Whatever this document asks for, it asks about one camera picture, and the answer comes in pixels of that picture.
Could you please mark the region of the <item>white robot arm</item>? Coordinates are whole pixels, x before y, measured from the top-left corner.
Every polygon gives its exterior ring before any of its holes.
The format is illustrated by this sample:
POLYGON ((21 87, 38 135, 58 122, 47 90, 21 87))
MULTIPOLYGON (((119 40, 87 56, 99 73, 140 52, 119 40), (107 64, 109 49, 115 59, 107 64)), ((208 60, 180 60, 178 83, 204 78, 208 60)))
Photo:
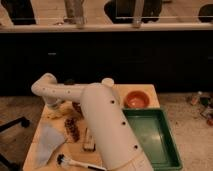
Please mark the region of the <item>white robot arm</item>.
POLYGON ((58 99, 80 104, 107 171, 154 171, 112 87, 103 83, 59 84, 53 74, 46 73, 31 91, 48 107, 58 99))

